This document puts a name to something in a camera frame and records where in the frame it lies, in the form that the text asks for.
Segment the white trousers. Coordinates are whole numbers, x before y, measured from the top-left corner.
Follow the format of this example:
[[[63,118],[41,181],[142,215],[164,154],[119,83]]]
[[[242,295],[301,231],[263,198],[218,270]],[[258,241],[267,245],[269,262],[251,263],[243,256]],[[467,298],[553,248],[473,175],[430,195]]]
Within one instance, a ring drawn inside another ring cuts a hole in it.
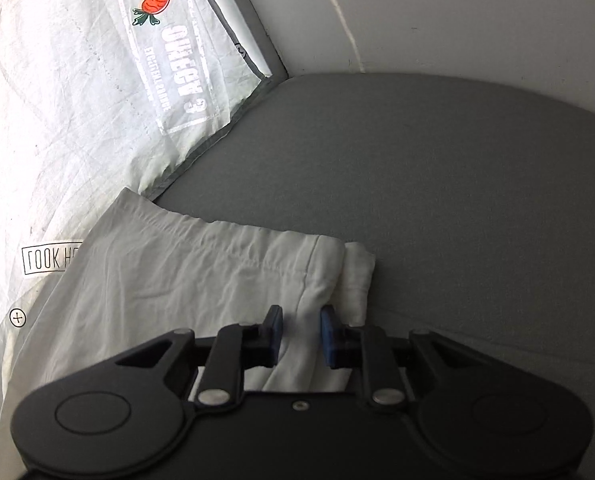
[[[328,370],[319,350],[319,312],[332,304],[345,324],[363,324],[373,270],[355,242],[206,222],[123,191],[47,281],[25,328],[0,332],[0,479],[24,469],[9,425],[28,393],[177,328],[209,337],[276,304],[279,362],[247,372],[247,388],[342,390],[348,374]]]

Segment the white carrot print curtain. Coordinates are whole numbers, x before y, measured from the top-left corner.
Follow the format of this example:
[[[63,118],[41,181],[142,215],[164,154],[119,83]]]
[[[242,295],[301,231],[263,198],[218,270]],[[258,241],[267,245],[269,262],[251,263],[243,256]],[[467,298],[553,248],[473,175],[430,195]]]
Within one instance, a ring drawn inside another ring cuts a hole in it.
[[[38,296],[116,195],[161,194],[268,79],[234,0],[0,0],[0,412]]]

